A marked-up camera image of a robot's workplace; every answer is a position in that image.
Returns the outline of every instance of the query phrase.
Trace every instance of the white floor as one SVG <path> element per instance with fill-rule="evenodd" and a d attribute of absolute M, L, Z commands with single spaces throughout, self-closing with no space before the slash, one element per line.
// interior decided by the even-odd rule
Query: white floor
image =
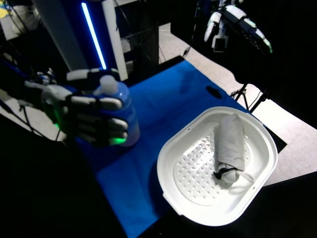
<path fill-rule="evenodd" d="M 159 42 L 166 60 L 182 55 L 188 47 L 186 43 L 171 34 L 169 24 L 159 28 Z M 205 58 L 194 49 L 190 50 L 186 60 L 228 94 L 242 86 L 235 81 L 230 71 Z M 255 86 L 248 85 L 248 101 L 252 102 L 258 92 L 259 90 Z M 19 106 L 15 99 L 7 97 L 1 90 L 0 98 L 5 100 L 20 117 L 24 118 L 24 115 L 18 111 Z M 58 129 L 47 116 L 36 109 L 28 108 L 27 110 L 31 125 L 48 138 L 55 139 Z M 2 108 L 0 108 L 0 113 L 13 121 L 17 121 Z M 271 100 L 261 103 L 254 111 L 254 115 L 288 144 L 279 153 L 277 168 L 266 182 L 266 185 L 317 171 L 316 129 L 291 115 Z"/>

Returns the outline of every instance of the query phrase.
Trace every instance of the table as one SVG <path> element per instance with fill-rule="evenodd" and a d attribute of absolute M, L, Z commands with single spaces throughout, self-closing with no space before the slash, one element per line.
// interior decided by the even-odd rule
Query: table
<path fill-rule="evenodd" d="M 208 86 L 219 95 L 210 94 Z M 83 142 L 80 147 L 127 236 L 136 237 L 170 209 L 156 172 L 164 143 L 211 107 L 247 111 L 185 60 L 130 91 L 140 140 L 130 148 L 94 148 Z"/>

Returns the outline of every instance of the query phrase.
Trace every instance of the white basket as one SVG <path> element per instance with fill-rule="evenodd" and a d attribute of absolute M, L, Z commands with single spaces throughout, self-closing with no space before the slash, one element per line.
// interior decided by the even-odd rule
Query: white basket
<path fill-rule="evenodd" d="M 245 130 L 245 172 L 232 186 L 214 172 L 214 133 L 226 115 L 237 114 Z M 222 226 L 238 219 L 277 164 L 275 143 L 256 118 L 228 107 L 204 111 L 169 139 L 158 156 L 158 180 L 163 197 L 188 219 L 207 226 Z"/>

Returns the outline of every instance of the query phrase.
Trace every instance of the blue translucent bottle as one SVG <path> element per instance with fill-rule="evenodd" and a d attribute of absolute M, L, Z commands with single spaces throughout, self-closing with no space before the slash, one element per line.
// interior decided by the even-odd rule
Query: blue translucent bottle
<path fill-rule="evenodd" d="M 107 111 L 106 113 L 114 118 L 119 118 L 128 122 L 127 140 L 120 145 L 131 146 L 135 144 L 140 138 L 140 128 L 128 87 L 124 83 L 116 81 L 113 76 L 104 75 L 100 79 L 100 87 L 98 87 L 94 94 L 117 98 L 122 102 L 122 109 L 117 111 Z"/>

